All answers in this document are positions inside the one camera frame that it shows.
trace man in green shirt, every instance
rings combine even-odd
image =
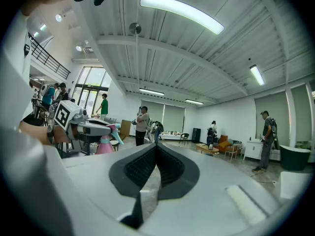
[[[103,101],[100,105],[100,107],[97,109],[96,113],[101,109],[100,111],[100,119],[105,120],[106,115],[108,114],[108,101],[106,100],[107,94],[102,94]]]

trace coffee table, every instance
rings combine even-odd
[[[216,153],[219,151],[215,147],[210,150],[210,149],[208,149],[208,145],[205,145],[205,144],[196,144],[196,151],[197,151],[197,149],[201,150],[201,154],[202,154],[202,152],[205,152],[206,154],[212,154],[212,153]]]

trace floor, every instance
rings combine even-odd
[[[191,149],[195,152],[196,144],[192,142],[186,142],[183,144],[182,142],[179,143],[178,141],[170,141],[170,140],[163,140],[161,141],[164,144],[179,146],[183,148]],[[135,147],[135,138],[128,137],[124,139],[124,145],[119,145],[119,151],[123,149],[128,149]],[[220,158],[224,160],[224,153],[220,153],[219,155],[214,155],[214,157]],[[280,173],[285,171],[279,162],[270,161],[268,170],[260,173],[254,174],[252,169],[258,165],[259,161],[252,158],[246,158],[243,160],[243,156],[236,156],[236,159],[232,159],[231,164],[238,168],[240,171],[244,172],[248,176],[252,177],[254,180],[259,182],[264,188],[266,188],[270,193],[273,193],[273,189],[275,187],[275,182],[278,181]],[[301,173],[313,173],[315,171],[314,165],[308,165]],[[142,188],[141,192],[141,204],[142,204],[142,213],[143,219],[146,220],[150,214],[154,211],[157,205],[157,193],[160,184],[160,174],[159,170],[156,167],[151,176],[149,177],[147,183]]]

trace black speaker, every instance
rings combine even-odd
[[[200,141],[200,132],[201,132],[200,128],[194,128],[193,129],[193,131],[192,131],[192,139],[191,139],[191,141],[193,143],[199,143],[199,141]]]

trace black metal railing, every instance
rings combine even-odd
[[[31,54],[59,76],[67,79],[70,71],[55,60],[31,34],[29,34],[29,37],[31,39]]]

